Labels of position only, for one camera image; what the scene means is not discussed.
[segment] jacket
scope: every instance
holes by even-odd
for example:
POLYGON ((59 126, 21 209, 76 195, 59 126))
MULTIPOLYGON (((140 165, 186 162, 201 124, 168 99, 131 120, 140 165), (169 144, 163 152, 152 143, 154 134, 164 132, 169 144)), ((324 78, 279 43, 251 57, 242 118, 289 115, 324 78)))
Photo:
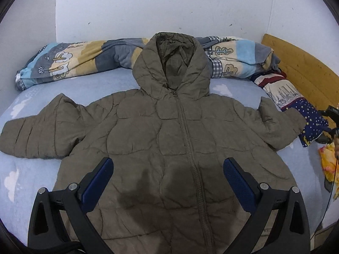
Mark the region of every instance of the jacket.
POLYGON ((114 174, 88 216, 117 254, 223 253, 249 217, 223 175, 224 160, 234 157, 258 182, 288 190, 295 181, 275 150, 305 119, 268 98, 254 110, 210 94, 207 58, 192 36, 156 34, 133 75, 141 89, 86 107, 60 94, 38 115, 7 122, 0 150, 62 158, 57 190, 109 156, 114 174))

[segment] metal bolt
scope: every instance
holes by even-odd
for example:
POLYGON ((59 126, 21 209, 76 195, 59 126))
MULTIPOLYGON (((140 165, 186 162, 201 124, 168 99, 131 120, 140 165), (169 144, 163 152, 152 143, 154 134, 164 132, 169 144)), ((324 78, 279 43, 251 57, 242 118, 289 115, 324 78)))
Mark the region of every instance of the metal bolt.
POLYGON ((267 183, 261 183, 260 184, 260 188, 262 189, 262 190, 267 190, 268 188, 269 188, 269 185, 267 184, 267 183))
POLYGON ((45 191, 46 191, 46 188, 41 187, 41 188, 38 190, 38 193, 39 193, 39 194, 43 194, 45 191))
POLYGON ((292 191, 295 192, 295 193, 299 193, 300 192, 300 189, 296 186, 293 186, 292 187, 292 191))
POLYGON ((76 183, 71 183, 69 186, 68 186, 68 189, 70 189, 71 191, 77 189, 78 185, 76 183))

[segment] blue gripper pad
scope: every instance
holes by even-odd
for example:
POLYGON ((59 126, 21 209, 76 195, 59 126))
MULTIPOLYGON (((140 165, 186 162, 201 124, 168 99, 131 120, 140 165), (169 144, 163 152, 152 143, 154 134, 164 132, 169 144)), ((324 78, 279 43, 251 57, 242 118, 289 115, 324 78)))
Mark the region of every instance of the blue gripper pad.
POLYGON ((114 172, 114 164, 110 158, 103 158, 96 168, 86 174, 79 183, 78 196, 80 207, 84 213, 94 210, 102 193, 114 172))
POLYGON ((243 210, 254 213, 257 209, 255 194, 230 159, 225 159, 223 170, 243 210))

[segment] wooden headboard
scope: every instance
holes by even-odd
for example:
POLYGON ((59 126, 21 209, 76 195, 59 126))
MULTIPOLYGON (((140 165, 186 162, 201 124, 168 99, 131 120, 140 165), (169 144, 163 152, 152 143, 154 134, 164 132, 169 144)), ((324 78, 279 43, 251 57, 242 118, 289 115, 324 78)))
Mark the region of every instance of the wooden headboard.
POLYGON ((261 43, 274 49, 287 79, 316 109, 338 106, 339 76, 329 67, 301 48, 272 35, 265 34, 261 43))

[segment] light blue bed sheet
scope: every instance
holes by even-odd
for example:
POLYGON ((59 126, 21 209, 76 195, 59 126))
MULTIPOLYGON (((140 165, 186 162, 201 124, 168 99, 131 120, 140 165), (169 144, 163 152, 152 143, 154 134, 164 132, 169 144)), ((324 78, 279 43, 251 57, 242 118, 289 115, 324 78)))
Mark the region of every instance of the light blue bed sheet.
MULTIPOLYGON (((6 121, 35 115, 59 93, 76 103, 88 105, 113 92, 139 88, 129 69, 116 69, 33 86, 16 98, 0 116, 0 131, 6 121)), ((248 107, 258 108, 266 93, 246 79, 212 79, 210 92, 226 95, 248 107)), ((311 232, 319 224, 329 193, 325 190, 318 144, 303 148, 299 138, 278 154, 289 166, 306 204, 311 232)), ((7 229, 27 244, 29 219, 40 187, 52 190, 60 161, 57 159, 19 159, 0 152, 0 218, 7 229)))

